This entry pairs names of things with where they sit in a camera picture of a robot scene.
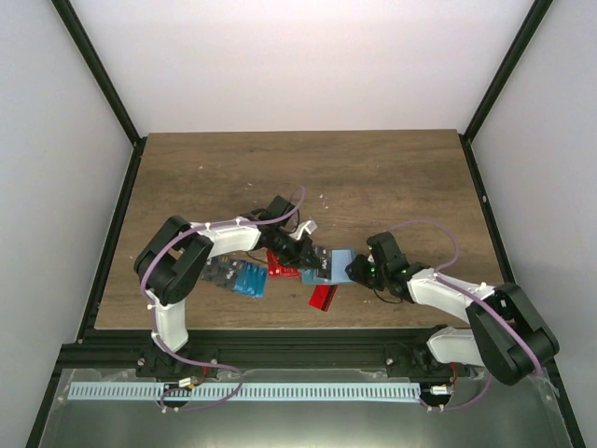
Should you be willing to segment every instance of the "purple cable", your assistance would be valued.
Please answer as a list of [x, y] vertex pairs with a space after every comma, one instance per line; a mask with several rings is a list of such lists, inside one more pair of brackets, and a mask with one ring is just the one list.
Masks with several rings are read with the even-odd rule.
[[[510, 327], [510, 325], [506, 322], [506, 320], [504, 320], [502, 318], [502, 316], [500, 316], [491, 306], [489, 306], [487, 303], [485, 303], [485, 301], [481, 300], [480, 298], [478, 298], [471, 292], [467, 291], [466, 289], [462, 289], [461, 287], [458, 287], [457, 285], [449, 282], [448, 280], [445, 279], [445, 277], [443, 277], [442, 274], [440, 274], [439, 271], [452, 266], [456, 262], [456, 260], [458, 260], [458, 257], [460, 256], [460, 246], [458, 245], [458, 242], [456, 241], [456, 237], [454, 236], [454, 234], [451, 231], [449, 231], [448, 229], [446, 229], [445, 227], [443, 227], [442, 225], [437, 224], [436, 222], [428, 220], [428, 219], [413, 219], [411, 221], [405, 221], [401, 224], [391, 227], [388, 231], [395, 231], [397, 229], [402, 229], [402, 228], [410, 226], [412, 224], [430, 224], [434, 227], [437, 227], [438, 229], [440, 229], [441, 231], [443, 231], [444, 233], [446, 233], [448, 235], [448, 237], [451, 239], [452, 243], [454, 244], [454, 256], [452, 257], [452, 259], [450, 261], [440, 264], [439, 266], [437, 266], [435, 268], [434, 274], [435, 274], [437, 281], [440, 284], [445, 285], [446, 287], [451, 287], [452, 289], [459, 292], [460, 294], [464, 294], [470, 300], [472, 300], [474, 303], [476, 303], [478, 306], [483, 308], [483, 310], [488, 315], [490, 315], [510, 335], [510, 337], [521, 347], [521, 349], [524, 351], [524, 353], [531, 359], [531, 361], [533, 362], [533, 366], [535, 368], [535, 375], [540, 375], [542, 372], [542, 369], [541, 369], [541, 363], [539, 362], [539, 359], [537, 359], [537, 356], [535, 355], [535, 353], [533, 353], [533, 350], [531, 350], [531, 347], [529, 347], [529, 345], [521, 338], [521, 336], [518, 335], [518, 333], [512, 327]], [[453, 408], [445, 408], [445, 411], [448, 411], [448, 410], [455, 411], [457, 409], [463, 409], [464, 407], [466, 407], [470, 404], [476, 403], [483, 395], [485, 395], [485, 392], [487, 392], [487, 389], [489, 389], [489, 385], [491, 383], [491, 378], [492, 377], [489, 376], [487, 384], [485, 385], [483, 390], [481, 390], [481, 392], [476, 397], [467, 401], [466, 403], [460, 404], [458, 406], [454, 406]]]
[[[184, 387], [173, 387], [172, 389], [168, 389], [168, 390], [164, 390], [164, 393], [161, 394], [160, 397], [160, 407], [162, 410], [167, 409], [168, 407], [166, 406], [166, 403], [164, 403], [164, 400], [166, 399], [166, 397], [168, 397], [169, 395], [172, 395], [174, 392], [187, 392], [187, 390]], [[178, 411], [185, 411], [185, 408], [178, 408]]]
[[429, 224], [430, 226], [437, 227], [438, 229], [440, 229], [441, 231], [446, 233], [448, 235], [448, 237], [451, 239], [451, 243], [454, 245], [454, 256], [451, 258], [450, 261], [437, 266], [436, 267], [437, 272], [441, 271], [442, 269], [449, 268], [450, 266], [452, 266], [452, 264], [454, 264], [456, 262], [456, 260], [458, 260], [458, 257], [460, 257], [460, 246], [458, 245], [458, 242], [456, 241], [456, 237], [447, 228], [445, 228], [441, 224], [437, 224], [434, 221], [430, 221], [429, 219], [413, 219], [411, 221], [405, 221], [401, 224], [397, 224], [394, 227], [391, 227], [390, 229], [388, 229], [388, 231], [397, 231], [398, 229], [402, 229], [402, 228], [411, 226], [412, 224]]
[[[305, 201], [305, 196], [307, 195], [307, 190], [301, 185], [298, 186], [297, 189], [295, 189], [295, 191], [293, 192], [293, 195], [297, 192], [297, 190], [301, 191], [301, 196], [300, 196], [300, 199], [298, 200], [297, 205], [291, 211], [289, 211], [285, 215], [282, 215], [281, 217], [277, 217], [275, 219], [267, 219], [267, 220], [263, 220], [263, 221], [253, 221], [253, 222], [258, 222], [259, 225], [269, 225], [269, 224], [275, 224], [276, 222], [280, 222], [285, 219], [288, 219], [289, 217], [292, 217], [300, 209], [300, 207], [302, 206], [302, 203]], [[229, 221], [214, 222], [214, 223], [209, 224], [209, 228], [213, 229], [213, 228], [234, 225], [234, 224], [237, 224], [236, 219], [232, 219]], [[151, 263], [149, 263], [149, 266], [147, 266], [146, 273], [143, 275], [143, 278], [141, 279], [141, 286], [140, 286], [141, 295], [146, 298], [146, 301], [149, 305], [155, 305], [155, 302], [146, 293], [147, 281], [149, 280], [149, 277], [153, 273], [153, 270], [156, 269], [156, 266], [158, 265], [158, 263], [168, 253], [168, 251], [170, 249], [172, 249], [175, 245], [177, 245], [179, 242], [181, 242], [182, 240], [187, 238], [189, 235], [192, 235], [193, 233], [197, 233], [198, 231], [203, 231], [205, 229], [207, 229], [207, 226], [204, 224], [201, 224], [200, 226], [193, 227], [191, 229], [183, 231], [182, 233], [179, 233], [167, 245], [165, 245], [161, 249], [161, 251], [158, 252], [158, 254], [151, 261]], [[184, 408], [184, 410], [181, 409], [181, 411], [188, 412], [188, 411], [198, 411], [198, 410], [202, 410], [202, 409], [213, 408], [214, 406], [217, 406], [218, 404], [222, 404], [222, 403], [228, 401], [229, 399], [234, 397], [236, 394], [238, 394], [239, 390], [241, 390], [241, 387], [243, 386], [243, 372], [240, 369], [237, 369], [236, 367], [229, 366], [226, 364], [212, 364], [210, 362], [200, 362], [200, 361], [194, 361], [192, 359], [187, 359], [185, 357], [181, 357], [181, 356], [177, 355], [173, 350], [171, 350], [168, 346], [166, 346], [166, 344], [164, 343], [164, 341], [162, 340], [162, 338], [160, 337], [159, 332], [158, 332], [158, 322], [157, 322], [157, 318], [156, 318], [156, 312], [152, 313], [152, 330], [155, 333], [157, 333], [156, 344], [158, 345], [158, 347], [163, 352], [167, 353], [174, 359], [177, 359], [178, 361], [183, 362], [188, 365], [191, 365], [191, 366], [207, 367], [207, 368], [214, 368], [214, 369], [224, 369], [227, 371], [234, 371], [241, 375], [241, 377], [239, 378], [239, 383], [238, 383], [237, 387], [232, 392], [230, 392], [228, 395], [226, 395], [223, 399], [219, 399], [218, 401], [214, 401], [213, 403], [209, 403], [209, 404], [206, 404], [203, 406], [196, 406], [193, 408]], [[163, 404], [163, 400], [166, 397], [166, 395], [167, 395], [167, 392], [165, 392], [160, 398], [160, 403], [162, 404], [162, 409], [166, 409], [165, 405]]]

